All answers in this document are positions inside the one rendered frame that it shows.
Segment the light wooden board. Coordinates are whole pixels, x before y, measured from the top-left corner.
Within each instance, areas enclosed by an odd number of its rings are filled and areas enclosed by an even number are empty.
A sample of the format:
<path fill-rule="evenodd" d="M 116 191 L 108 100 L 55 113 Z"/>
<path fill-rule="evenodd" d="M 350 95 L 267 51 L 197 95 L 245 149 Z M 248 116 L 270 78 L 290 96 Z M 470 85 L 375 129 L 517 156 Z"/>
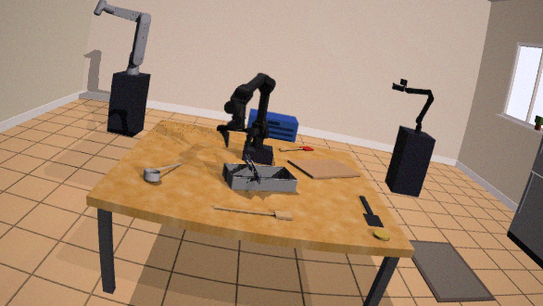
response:
<path fill-rule="evenodd" d="M 360 173 L 336 159 L 289 159 L 288 163 L 305 173 L 312 180 L 361 176 Z"/>

